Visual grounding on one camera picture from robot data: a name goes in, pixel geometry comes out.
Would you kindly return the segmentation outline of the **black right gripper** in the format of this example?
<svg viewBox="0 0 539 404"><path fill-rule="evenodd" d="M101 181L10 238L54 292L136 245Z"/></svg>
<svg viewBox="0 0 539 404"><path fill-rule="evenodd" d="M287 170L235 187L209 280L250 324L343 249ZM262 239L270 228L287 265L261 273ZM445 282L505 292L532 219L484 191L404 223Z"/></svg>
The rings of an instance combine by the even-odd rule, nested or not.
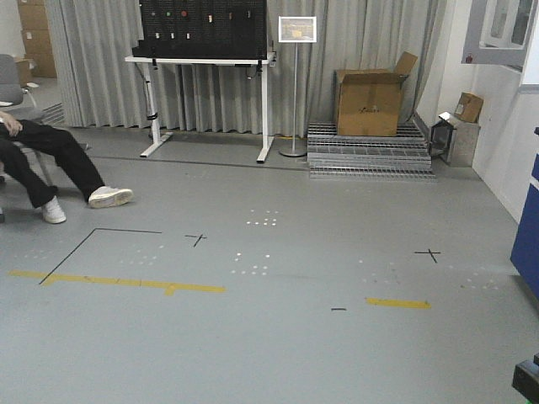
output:
<svg viewBox="0 0 539 404"><path fill-rule="evenodd" d="M512 386L530 403L538 404L538 355L515 366Z"/></svg>

